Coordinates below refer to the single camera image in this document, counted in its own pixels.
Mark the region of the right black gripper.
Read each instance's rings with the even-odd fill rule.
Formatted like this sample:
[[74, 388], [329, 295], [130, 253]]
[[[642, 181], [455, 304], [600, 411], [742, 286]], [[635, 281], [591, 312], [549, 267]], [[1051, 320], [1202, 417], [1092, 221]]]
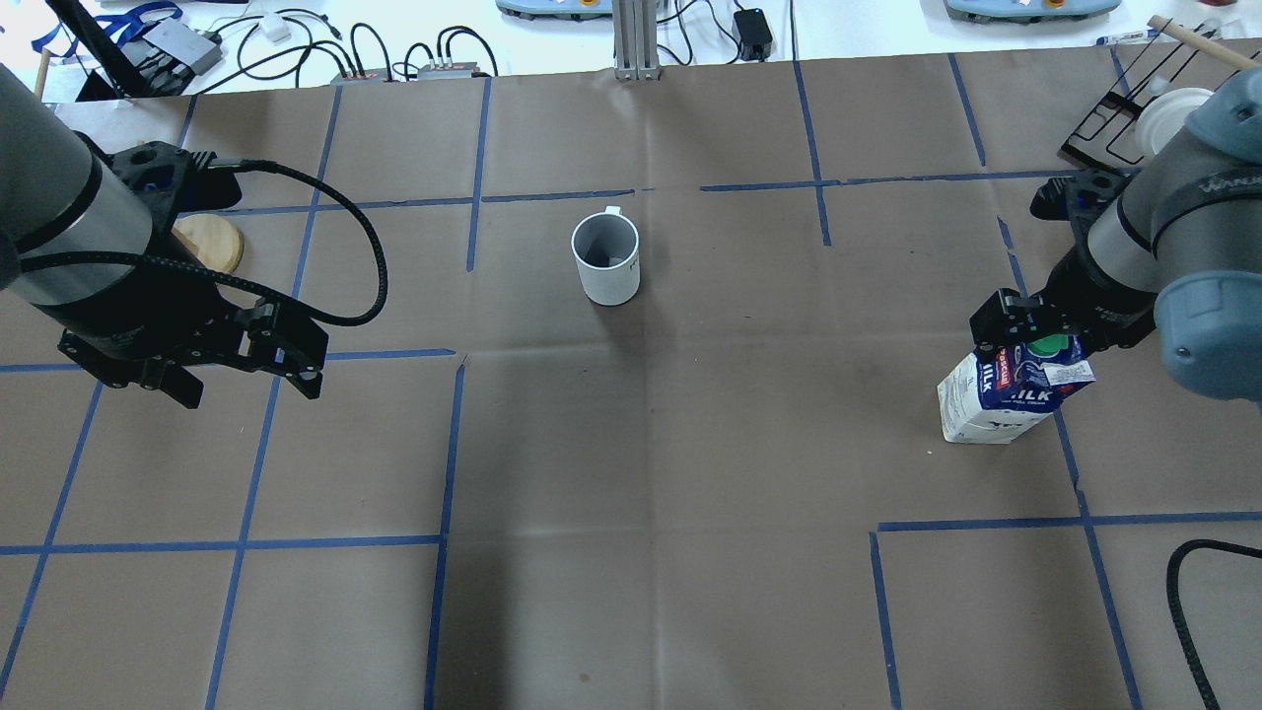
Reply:
[[969, 319], [976, 356], [1046, 335], [1076, 335], [1087, 354], [1131, 349], [1156, 329], [1153, 293], [1123, 286], [1082, 248], [1073, 248], [1034, 295], [1011, 288], [992, 293]]

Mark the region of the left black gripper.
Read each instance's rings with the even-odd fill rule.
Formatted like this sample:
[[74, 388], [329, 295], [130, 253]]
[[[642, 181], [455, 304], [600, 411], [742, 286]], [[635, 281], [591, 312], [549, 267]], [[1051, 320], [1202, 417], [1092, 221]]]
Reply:
[[321, 397], [327, 332], [304, 303], [188, 259], [148, 256], [90, 298], [59, 303], [58, 349], [109, 388], [139, 383], [180, 407], [199, 407], [192, 367], [223, 364], [285, 378]]

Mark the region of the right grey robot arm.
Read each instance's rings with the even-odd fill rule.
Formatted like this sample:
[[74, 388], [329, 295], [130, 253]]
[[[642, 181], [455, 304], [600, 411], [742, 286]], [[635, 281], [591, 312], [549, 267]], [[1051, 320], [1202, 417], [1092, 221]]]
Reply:
[[982, 363], [1045, 335], [1087, 356], [1150, 333], [1172, 381], [1206, 399], [1261, 396], [1261, 74], [1191, 108], [1140, 172], [1078, 172], [1029, 203], [1076, 242], [1023, 298], [998, 289], [969, 322]]

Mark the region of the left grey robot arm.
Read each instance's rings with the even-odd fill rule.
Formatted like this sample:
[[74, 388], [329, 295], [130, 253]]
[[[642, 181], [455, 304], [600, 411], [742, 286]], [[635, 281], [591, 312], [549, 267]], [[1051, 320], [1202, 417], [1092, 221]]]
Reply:
[[58, 349], [105, 387], [186, 409], [201, 364], [321, 393], [327, 332], [302, 301], [208, 269], [175, 219], [244, 194], [233, 161], [149, 141], [103, 153], [3, 72], [3, 286], [63, 327]]

